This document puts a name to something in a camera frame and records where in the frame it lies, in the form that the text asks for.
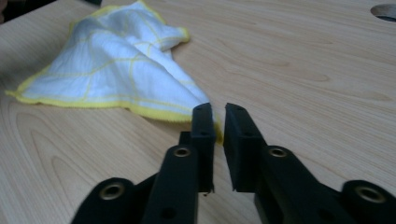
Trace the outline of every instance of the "bolt hole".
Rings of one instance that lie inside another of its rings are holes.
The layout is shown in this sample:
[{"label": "bolt hole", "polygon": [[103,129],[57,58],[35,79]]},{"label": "bolt hole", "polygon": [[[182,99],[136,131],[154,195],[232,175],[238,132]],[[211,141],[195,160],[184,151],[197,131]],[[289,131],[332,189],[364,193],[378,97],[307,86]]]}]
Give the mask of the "bolt hole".
[{"label": "bolt hole", "polygon": [[371,13],[383,21],[396,21],[396,4],[382,4],[370,9]]},{"label": "bolt hole", "polygon": [[112,183],[105,186],[99,193],[99,196],[103,200],[114,200],[120,197],[125,188],[121,183]]},{"label": "bolt hole", "polygon": [[280,148],[271,148],[269,153],[274,157],[286,157],[288,155],[288,153],[285,150]]},{"label": "bolt hole", "polygon": [[319,209],[318,215],[321,219],[325,221],[335,221],[335,216],[326,209]]},{"label": "bolt hole", "polygon": [[356,187],[356,192],[361,198],[371,203],[384,203],[386,198],[382,193],[378,192],[376,189],[367,187]]},{"label": "bolt hole", "polygon": [[187,148],[178,148],[174,151],[175,156],[177,157],[188,157],[190,156],[191,152]]},{"label": "bolt hole", "polygon": [[167,207],[164,208],[163,211],[161,212],[161,217],[165,219],[172,219],[176,216],[177,212],[174,208]]},{"label": "bolt hole", "polygon": [[253,133],[245,132],[245,133],[244,133],[244,136],[251,137],[251,136],[253,136]]}]

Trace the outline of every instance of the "black plastic bracket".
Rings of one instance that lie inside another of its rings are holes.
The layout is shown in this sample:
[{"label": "black plastic bracket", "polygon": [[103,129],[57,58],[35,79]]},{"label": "black plastic bracket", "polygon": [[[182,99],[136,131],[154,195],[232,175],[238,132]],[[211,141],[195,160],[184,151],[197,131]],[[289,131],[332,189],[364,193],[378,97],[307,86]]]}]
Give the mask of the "black plastic bracket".
[{"label": "black plastic bracket", "polygon": [[262,223],[396,223],[396,199],[366,181],[320,184],[288,149],[267,146],[245,108],[226,105],[224,152],[236,191],[255,193]]},{"label": "black plastic bracket", "polygon": [[110,178],[97,185],[78,209],[72,224],[195,223],[198,192],[213,185],[216,135],[210,104],[192,111],[191,131],[167,150],[158,174],[134,185]]}]

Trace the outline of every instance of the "wood grain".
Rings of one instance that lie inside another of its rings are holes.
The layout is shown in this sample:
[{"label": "wood grain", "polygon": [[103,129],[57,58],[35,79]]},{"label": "wood grain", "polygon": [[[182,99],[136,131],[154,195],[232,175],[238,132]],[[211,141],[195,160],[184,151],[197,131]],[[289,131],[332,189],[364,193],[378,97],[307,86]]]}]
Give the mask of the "wood grain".
[{"label": "wood grain", "polygon": [[[126,5],[129,1],[105,1]],[[318,180],[350,179],[396,194],[396,26],[382,0],[147,0],[191,41],[176,61],[224,120],[245,107],[267,142],[294,151]],[[50,63],[68,24],[95,11],[61,0],[0,26],[0,223],[68,223],[98,182],[156,173],[189,124],[121,109],[22,105],[5,96]],[[260,223],[252,195],[232,192],[222,148],[216,193],[198,223]]]}]

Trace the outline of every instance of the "cloth fold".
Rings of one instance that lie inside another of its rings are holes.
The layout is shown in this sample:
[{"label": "cloth fold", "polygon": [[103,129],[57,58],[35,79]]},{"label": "cloth fold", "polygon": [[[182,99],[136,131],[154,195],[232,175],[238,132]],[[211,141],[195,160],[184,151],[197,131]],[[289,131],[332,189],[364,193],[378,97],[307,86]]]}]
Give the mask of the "cloth fold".
[{"label": "cloth fold", "polygon": [[72,24],[60,55],[7,94],[27,104],[125,107],[190,121],[192,109],[209,100],[172,58],[171,48],[189,40],[143,1],[104,7]]}]

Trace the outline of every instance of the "metal screw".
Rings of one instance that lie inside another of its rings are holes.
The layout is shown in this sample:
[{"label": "metal screw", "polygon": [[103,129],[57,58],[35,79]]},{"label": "metal screw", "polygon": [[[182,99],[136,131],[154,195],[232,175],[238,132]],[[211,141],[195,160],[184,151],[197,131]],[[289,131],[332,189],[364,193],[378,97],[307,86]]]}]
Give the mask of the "metal screw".
[{"label": "metal screw", "polygon": [[125,187],[122,183],[116,182],[108,184],[99,193],[99,196],[103,200],[114,200],[120,197],[125,191]]},{"label": "metal screw", "polygon": [[288,153],[285,150],[280,149],[280,148],[276,148],[276,147],[275,148],[271,148],[269,150],[269,153],[270,153],[271,156],[274,156],[274,157],[286,157],[286,156],[288,156]]},{"label": "metal screw", "polygon": [[174,155],[177,157],[188,157],[190,156],[191,152],[188,148],[181,147],[174,151]]},{"label": "metal screw", "polygon": [[387,200],[381,192],[369,187],[359,186],[355,188],[355,191],[364,200],[369,201],[371,203],[384,203]]}]

